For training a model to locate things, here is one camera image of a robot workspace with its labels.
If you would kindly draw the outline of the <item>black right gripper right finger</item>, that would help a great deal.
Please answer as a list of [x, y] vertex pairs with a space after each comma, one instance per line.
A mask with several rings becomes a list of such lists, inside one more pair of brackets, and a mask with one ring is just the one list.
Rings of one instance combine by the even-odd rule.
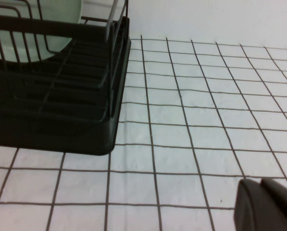
[[269, 193], [280, 212], [287, 218], [287, 188], [267, 178], [261, 180], [261, 185]]

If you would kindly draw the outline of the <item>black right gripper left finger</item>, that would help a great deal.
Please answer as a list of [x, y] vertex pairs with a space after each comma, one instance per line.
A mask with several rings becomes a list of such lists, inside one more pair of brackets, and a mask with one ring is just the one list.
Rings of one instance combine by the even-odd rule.
[[238, 184], [234, 222], [237, 231], [275, 231], [278, 209], [267, 191], [256, 181]]

